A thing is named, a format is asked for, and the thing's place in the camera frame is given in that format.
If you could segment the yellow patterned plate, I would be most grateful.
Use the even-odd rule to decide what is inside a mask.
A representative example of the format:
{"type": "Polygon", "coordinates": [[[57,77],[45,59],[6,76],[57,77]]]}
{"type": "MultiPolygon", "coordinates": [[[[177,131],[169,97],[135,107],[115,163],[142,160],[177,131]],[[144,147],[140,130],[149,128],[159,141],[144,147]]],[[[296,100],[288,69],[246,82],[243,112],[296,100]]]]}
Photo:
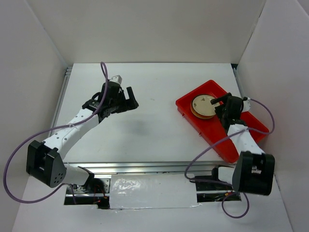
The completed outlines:
{"type": "Polygon", "coordinates": [[[206,119],[210,119],[210,118],[213,118],[214,115],[211,115],[211,116],[204,116],[202,114],[199,114],[193,107],[190,108],[191,109],[191,112],[194,116],[196,116],[197,118],[200,118],[200,119],[203,119],[203,120],[206,120],[206,119]]]}

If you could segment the beige floral plate back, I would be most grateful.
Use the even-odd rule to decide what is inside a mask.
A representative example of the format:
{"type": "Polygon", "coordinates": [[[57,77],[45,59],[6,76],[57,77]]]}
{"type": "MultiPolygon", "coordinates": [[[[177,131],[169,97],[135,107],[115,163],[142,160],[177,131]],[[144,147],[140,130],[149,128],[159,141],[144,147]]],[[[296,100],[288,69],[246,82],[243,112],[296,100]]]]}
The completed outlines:
{"type": "Polygon", "coordinates": [[[211,100],[214,99],[211,95],[198,95],[192,100],[191,106],[201,116],[214,116],[216,114],[215,108],[220,105],[219,103],[212,104],[211,100]]]}

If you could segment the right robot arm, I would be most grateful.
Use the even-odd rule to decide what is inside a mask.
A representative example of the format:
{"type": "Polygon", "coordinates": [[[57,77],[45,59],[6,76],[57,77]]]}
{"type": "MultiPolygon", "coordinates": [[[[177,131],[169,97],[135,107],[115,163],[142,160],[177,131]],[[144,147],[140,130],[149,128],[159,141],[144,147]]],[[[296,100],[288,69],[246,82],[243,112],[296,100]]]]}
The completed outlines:
{"type": "Polygon", "coordinates": [[[248,127],[240,116],[245,109],[250,108],[250,101],[264,107],[270,114],[272,123],[275,123],[270,110],[261,102],[249,97],[240,98],[227,93],[212,99],[211,104],[214,105],[214,111],[227,134],[227,138],[232,141],[239,154],[232,175],[233,189],[238,192],[268,196],[272,190],[275,158],[257,145],[250,132],[255,131],[268,135],[274,131],[275,126],[272,126],[270,132],[248,127]]]}

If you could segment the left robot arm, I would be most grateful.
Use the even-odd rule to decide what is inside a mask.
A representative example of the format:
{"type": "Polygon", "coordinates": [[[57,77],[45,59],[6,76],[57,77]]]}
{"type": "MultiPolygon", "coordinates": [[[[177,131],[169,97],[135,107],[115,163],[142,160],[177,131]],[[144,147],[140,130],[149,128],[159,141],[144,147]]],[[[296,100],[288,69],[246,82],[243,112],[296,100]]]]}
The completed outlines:
{"type": "Polygon", "coordinates": [[[84,167],[65,164],[65,156],[105,118],[134,110],[138,106],[131,87],[123,90],[119,81],[108,81],[100,92],[82,105],[65,128],[57,130],[42,142],[34,140],[29,144],[26,172],[51,188],[60,184],[73,184],[85,193],[93,191],[95,175],[84,167]]]}

